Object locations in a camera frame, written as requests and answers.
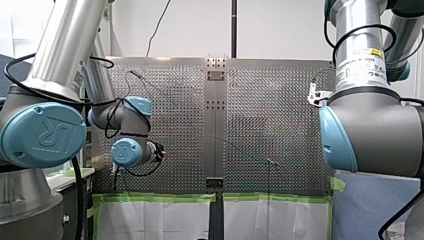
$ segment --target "silver cylinder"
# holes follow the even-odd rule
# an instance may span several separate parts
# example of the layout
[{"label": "silver cylinder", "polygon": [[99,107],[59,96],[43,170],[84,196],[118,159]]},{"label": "silver cylinder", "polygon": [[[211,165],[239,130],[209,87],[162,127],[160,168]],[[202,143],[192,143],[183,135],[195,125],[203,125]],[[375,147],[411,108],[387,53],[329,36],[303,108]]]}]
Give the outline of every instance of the silver cylinder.
[{"label": "silver cylinder", "polygon": [[80,101],[86,61],[108,0],[58,0],[24,84]]},{"label": "silver cylinder", "polygon": [[[94,42],[93,54],[94,57],[105,58],[103,51],[102,40],[97,34]],[[88,97],[93,103],[104,103],[115,99],[115,92],[110,78],[109,70],[106,64],[98,60],[89,60],[88,78],[84,78],[85,87]]]},{"label": "silver cylinder", "polygon": [[[424,16],[404,18],[393,14],[390,27],[396,32],[397,40],[393,48],[386,53],[387,70],[398,69],[406,65],[408,60],[400,61],[407,57],[414,48],[415,42],[421,34],[424,25]],[[393,39],[387,35],[384,47],[387,48]]]},{"label": "silver cylinder", "polygon": [[51,198],[41,169],[0,173],[0,219],[40,208]]},{"label": "silver cylinder", "polygon": [[[330,12],[330,20],[337,28],[337,41],[357,27],[380,24],[386,6],[387,0],[338,0]],[[380,55],[381,60],[377,61],[382,69],[367,76],[371,75],[368,68],[374,66],[361,61],[373,57],[372,51]],[[381,29],[365,28],[353,33],[337,49],[336,61],[336,91],[360,86],[388,87]]]}]

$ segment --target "perforated metal panel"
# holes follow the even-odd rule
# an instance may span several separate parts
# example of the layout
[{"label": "perforated metal panel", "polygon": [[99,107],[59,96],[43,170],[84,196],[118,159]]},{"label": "perforated metal panel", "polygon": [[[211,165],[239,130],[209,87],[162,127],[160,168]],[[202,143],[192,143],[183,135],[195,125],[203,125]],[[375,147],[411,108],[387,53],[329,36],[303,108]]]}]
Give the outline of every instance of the perforated metal panel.
[{"label": "perforated metal panel", "polygon": [[[318,110],[306,100],[311,79],[330,66],[322,61],[227,62],[225,191],[324,195],[330,190]],[[331,76],[328,71],[318,76],[318,89],[332,89]]]},{"label": "perforated metal panel", "polygon": [[[224,79],[208,80],[208,75],[214,76],[211,71],[218,69],[213,70],[216,66],[206,59],[113,61],[117,95],[125,96],[129,84],[131,95],[152,100],[150,138],[167,152],[163,165],[149,177],[122,173],[118,189],[204,193],[206,177],[223,177],[226,192],[322,196],[330,190],[331,172],[321,156],[318,110],[306,101],[311,79],[330,63],[231,59],[221,61]],[[126,74],[129,70],[149,82]],[[317,79],[319,90],[334,87],[331,72]],[[96,192],[112,190],[112,142],[100,134],[99,153],[93,152],[93,156],[100,154],[103,165],[96,173]],[[148,172],[152,167],[134,171]]]},{"label": "perforated metal panel", "polygon": [[[116,67],[111,77],[118,97],[128,94],[152,100],[152,131],[149,139],[165,146],[166,159],[148,177],[133,177],[122,171],[118,189],[126,191],[197,193],[205,190],[204,175],[204,81],[205,59],[158,60],[143,58],[113,59]],[[148,81],[128,74],[135,70]],[[103,168],[96,173],[94,190],[112,190],[110,160],[112,140],[100,134]],[[138,174],[150,171],[155,164],[132,169]]]}]

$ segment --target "blue cover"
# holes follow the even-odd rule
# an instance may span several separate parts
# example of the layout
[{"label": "blue cover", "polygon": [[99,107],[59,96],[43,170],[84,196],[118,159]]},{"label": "blue cover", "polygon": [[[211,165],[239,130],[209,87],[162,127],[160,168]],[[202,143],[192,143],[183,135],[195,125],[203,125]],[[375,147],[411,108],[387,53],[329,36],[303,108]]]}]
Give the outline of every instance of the blue cover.
[{"label": "blue cover", "polygon": [[[132,105],[134,105],[134,107],[136,107],[137,110],[143,113],[144,115],[152,115],[152,102],[149,99],[137,96],[129,96],[125,99],[128,100]],[[124,106],[128,109],[131,109],[132,111],[136,111],[127,102],[124,103]]]},{"label": "blue cover", "polygon": [[111,155],[116,165],[131,168],[143,160],[143,149],[135,140],[122,138],[112,145]]},{"label": "blue cover", "polygon": [[0,151],[12,164],[50,168],[74,157],[87,128],[74,108],[54,103],[32,105],[15,114],[0,133]]},{"label": "blue cover", "polygon": [[357,172],[355,152],[336,113],[330,107],[323,107],[319,111],[319,118],[322,151],[327,165],[334,169]]}]

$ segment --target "black cable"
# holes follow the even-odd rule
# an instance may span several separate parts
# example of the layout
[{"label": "black cable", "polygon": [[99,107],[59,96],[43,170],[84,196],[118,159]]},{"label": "black cable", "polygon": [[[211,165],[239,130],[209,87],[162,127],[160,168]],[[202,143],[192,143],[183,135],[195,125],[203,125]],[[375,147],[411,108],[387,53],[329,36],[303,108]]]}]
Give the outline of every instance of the black cable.
[{"label": "black cable", "polygon": [[155,29],[155,31],[153,32],[152,36],[151,36],[151,37],[150,37],[150,39],[149,39],[149,46],[147,47],[146,58],[147,58],[147,57],[149,57],[150,48],[151,48],[151,46],[152,46],[153,38],[155,38],[156,33],[157,33],[157,32],[158,32],[158,30],[159,30],[160,23],[162,22],[162,19],[163,19],[163,17],[165,16],[166,10],[168,10],[168,6],[169,6],[169,4],[170,4],[170,3],[171,3],[171,0],[168,0],[168,2],[166,3],[165,9],[163,9],[162,15],[160,16],[159,21],[158,21],[158,23],[156,24],[156,29]]},{"label": "black cable", "polygon": [[84,223],[84,183],[81,176],[81,169],[79,168],[77,157],[72,158],[72,166],[75,172],[75,182],[77,185],[77,229],[75,233],[75,239],[81,240],[82,227]]},{"label": "black cable", "polygon": [[111,68],[115,67],[115,63],[114,63],[114,62],[112,62],[112,61],[111,61],[111,60],[109,60],[109,59],[106,59],[106,58],[99,58],[99,57],[93,57],[93,56],[90,56],[90,59],[93,59],[93,60],[96,60],[96,61],[101,61],[101,62],[107,62],[107,63],[109,63],[110,65],[106,67],[107,69],[111,69]]},{"label": "black cable", "polygon": [[[23,56],[23,57],[20,57],[20,58],[16,58],[16,59],[13,59],[12,61],[8,62],[6,64],[6,66],[4,67],[4,69],[3,69],[4,75],[12,83],[16,84],[18,87],[24,89],[25,91],[27,91],[29,93],[34,94],[35,96],[44,98],[46,100],[54,101],[54,102],[58,102],[58,103],[66,104],[66,105],[72,105],[72,106],[83,106],[83,107],[85,107],[85,106],[92,106],[92,105],[94,105],[93,102],[91,102],[91,101],[84,102],[84,103],[79,103],[79,102],[68,101],[68,100],[64,100],[62,98],[54,97],[54,96],[52,96],[50,94],[43,93],[42,91],[35,90],[33,88],[27,87],[25,84],[19,82],[16,78],[14,78],[12,76],[12,74],[10,73],[10,68],[12,66],[14,66],[15,64],[18,64],[18,63],[20,63],[22,61],[25,61],[25,60],[30,59],[30,58],[33,58],[33,57],[35,57],[35,53],[29,54],[29,55],[26,55],[26,56]],[[107,59],[96,58],[95,60],[106,61],[106,62],[110,62],[110,63],[113,64],[112,61],[107,60]],[[108,103],[97,103],[97,104],[95,104],[95,106],[101,106],[101,105],[105,105],[105,104],[108,104]]]},{"label": "black cable", "polygon": [[418,43],[417,48],[411,52],[411,54],[409,54],[408,56],[401,58],[400,60],[397,60],[396,62],[386,62],[386,65],[394,65],[394,64],[398,64],[401,63],[405,60],[408,60],[410,57],[412,57],[415,53],[418,52],[418,50],[420,50],[421,46],[423,45],[424,42],[424,28],[421,29],[421,40],[420,43]]},{"label": "black cable", "polygon": [[118,182],[118,174],[119,174],[119,166],[116,167],[115,170],[115,175],[113,176],[113,191],[116,191],[117,189],[117,185],[116,183]]},{"label": "black cable", "polygon": [[326,9],[327,11],[325,12],[325,16],[324,16],[324,37],[325,37],[325,41],[327,41],[328,45],[330,45],[332,48],[334,48],[334,44],[331,42],[330,38],[328,37],[328,21],[330,19],[330,12],[331,12],[331,8],[333,7],[333,4],[331,3],[331,0],[327,1],[327,6]]},{"label": "black cable", "polygon": [[384,52],[389,51],[390,49],[392,49],[392,47],[395,45],[396,43],[396,32],[391,29],[390,27],[383,25],[383,24],[369,24],[369,25],[364,25],[364,26],[360,26],[357,28],[354,28],[352,30],[350,30],[349,32],[347,32],[345,35],[343,35],[339,41],[337,41],[336,46],[334,46],[334,50],[333,50],[333,64],[334,66],[336,66],[336,57],[337,57],[337,50],[339,49],[339,47],[342,45],[342,43],[348,39],[352,34],[354,34],[355,32],[365,29],[365,28],[380,28],[383,30],[386,30],[388,33],[390,33],[390,35],[392,35],[392,42],[390,44],[389,47],[387,47],[387,49],[384,50]]},{"label": "black cable", "polygon": [[162,161],[159,161],[155,168],[153,168],[149,172],[143,173],[143,174],[137,174],[137,173],[131,172],[128,168],[125,168],[125,171],[127,171],[129,174],[131,174],[134,177],[147,177],[147,176],[153,174],[154,172],[156,172],[156,170],[158,170],[158,168],[160,167],[161,164],[162,164]]},{"label": "black cable", "polygon": [[380,240],[384,240],[384,232],[392,225],[397,219],[405,214],[411,207],[413,207],[421,198],[424,196],[424,188],[421,189],[405,206],[403,206],[393,217],[391,217],[386,223],[381,226],[378,230],[378,237]]},{"label": "black cable", "polygon": [[413,103],[419,103],[424,106],[424,100],[416,99],[416,98],[401,98],[401,102],[413,102]]}]

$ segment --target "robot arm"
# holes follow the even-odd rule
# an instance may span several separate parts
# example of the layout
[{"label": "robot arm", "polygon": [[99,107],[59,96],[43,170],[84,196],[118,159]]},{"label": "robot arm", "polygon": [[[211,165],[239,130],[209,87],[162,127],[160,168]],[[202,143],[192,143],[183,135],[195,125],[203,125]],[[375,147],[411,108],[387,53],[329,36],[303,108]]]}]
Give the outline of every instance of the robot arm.
[{"label": "robot arm", "polygon": [[134,167],[161,159],[162,146],[147,141],[150,100],[127,96],[116,101],[109,72],[99,61],[89,60],[90,54],[104,58],[96,35],[107,3],[56,2],[32,69],[22,82],[24,88],[11,87],[0,114],[3,165],[55,167],[78,153],[86,126],[77,110],[90,105],[79,98],[84,81],[94,103],[89,114],[92,125],[121,131],[112,160]]},{"label": "robot arm", "polygon": [[[99,36],[94,43],[93,56],[105,57]],[[92,126],[105,131],[120,130],[119,140],[113,144],[111,150],[115,164],[129,168],[160,161],[163,157],[162,145],[147,140],[151,127],[150,100],[126,96],[116,101],[109,71],[99,61],[90,60],[88,76],[86,89],[94,103],[88,120]]]},{"label": "robot arm", "polygon": [[[405,80],[409,76],[408,56],[424,25],[424,2],[416,0],[393,1],[393,17],[390,27],[395,30],[397,40],[393,49],[385,54],[387,78],[389,81]],[[393,41],[387,35],[384,46],[387,48]]]},{"label": "robot arm", "polygon": [[[330,20],[342,42],[336,49],[336,89],[320,109],[324,159],[335,169],[420,177],[424,114],[420,107],[402,106],[389,88],[381,29],[365,27],[346,36],[352,29],[380,24],[387,6],[387,0],[338,0],[332,5]],[[406,28],[396,22],[397,15],[396,32]],[[409,54],[421,27],[411,26],[409,36],[398,36],[404,43],[394,45],[389,61]],[[407,46],[411,37],[415,39]]]}]

